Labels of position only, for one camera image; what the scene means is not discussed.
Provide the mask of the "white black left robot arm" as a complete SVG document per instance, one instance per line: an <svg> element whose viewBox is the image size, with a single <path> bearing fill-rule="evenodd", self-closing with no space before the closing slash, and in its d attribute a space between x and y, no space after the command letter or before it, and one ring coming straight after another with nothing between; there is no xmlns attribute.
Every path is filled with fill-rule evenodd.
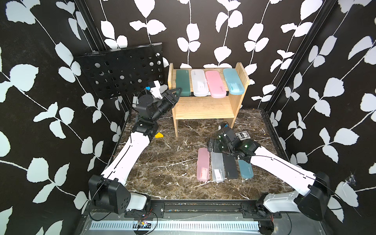
<svg viewBox="0 0 376 235"><path fill-rule="evenodd" d="M126 210L143 210L148 197L129 192L125 185L130 171L144 149L158 132L158 119L178 103L181 88L166 90L156 96L152 92L138 98L136 122L130 137L113 162L89 182L91 205L122 214Z"/></svg>

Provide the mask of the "clear frosted pencil case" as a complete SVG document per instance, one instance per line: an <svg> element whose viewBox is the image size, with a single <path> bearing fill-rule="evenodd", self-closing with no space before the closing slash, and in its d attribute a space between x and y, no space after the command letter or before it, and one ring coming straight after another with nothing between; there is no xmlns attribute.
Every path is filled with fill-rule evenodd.
<svg viewBox="0 0 376 235"><path fill-rule="evenodd" d="M211 152L211 169L212 179L215 182L223 182L225 180L225 169L223 162L223 154Z"/></svg>

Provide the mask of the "dark grey pencil case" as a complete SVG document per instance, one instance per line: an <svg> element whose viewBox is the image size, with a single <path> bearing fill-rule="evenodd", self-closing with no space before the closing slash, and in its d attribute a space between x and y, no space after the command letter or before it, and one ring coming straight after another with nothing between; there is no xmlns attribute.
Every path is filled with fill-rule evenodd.
<svg viewBox="0 0 376 235"><path fill-rule="evenodd" d="M225 167L225 176L227 179L238 179L239 173L235 158L223 153L223 162Z"/></svg>

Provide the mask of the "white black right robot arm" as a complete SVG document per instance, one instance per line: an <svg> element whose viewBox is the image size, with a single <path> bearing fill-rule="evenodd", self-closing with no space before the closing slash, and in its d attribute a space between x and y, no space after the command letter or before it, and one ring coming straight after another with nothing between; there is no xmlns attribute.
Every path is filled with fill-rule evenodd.
<svg viewBox="0 0 376 235"><path fill-rule="evenodd" d="M290 193L267 193L259 208L268 212L300 212L310 219L323 220L332 196L329 176L313 173L278 157L252 139L241 140L230 128L223 128L208 140L208 150L258 166L290 185Z"/></svg>

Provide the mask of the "dark green pencil case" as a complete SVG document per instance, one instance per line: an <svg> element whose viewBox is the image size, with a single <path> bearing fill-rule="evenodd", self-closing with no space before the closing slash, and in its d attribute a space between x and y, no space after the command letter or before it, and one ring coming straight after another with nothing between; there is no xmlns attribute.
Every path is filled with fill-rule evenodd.
<svg viewBox="0 0 376 235"><path fill-rule="evenodd" d="M177 70L176 71L176 88L181 88L182 97L191 96L191 86L190 86L190 77L188 70Z"/></svg>

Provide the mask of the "teal pencil case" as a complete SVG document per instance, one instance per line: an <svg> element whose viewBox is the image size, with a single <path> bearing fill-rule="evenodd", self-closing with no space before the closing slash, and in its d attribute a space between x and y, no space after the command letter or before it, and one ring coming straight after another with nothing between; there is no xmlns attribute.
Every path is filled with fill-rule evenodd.
<svg viewBox="0 0 376 235"><path fill-rule="evenodd" d="M252 165L244 160L238 160L240 174L244 179L252 179L254 177Z"/></svg>

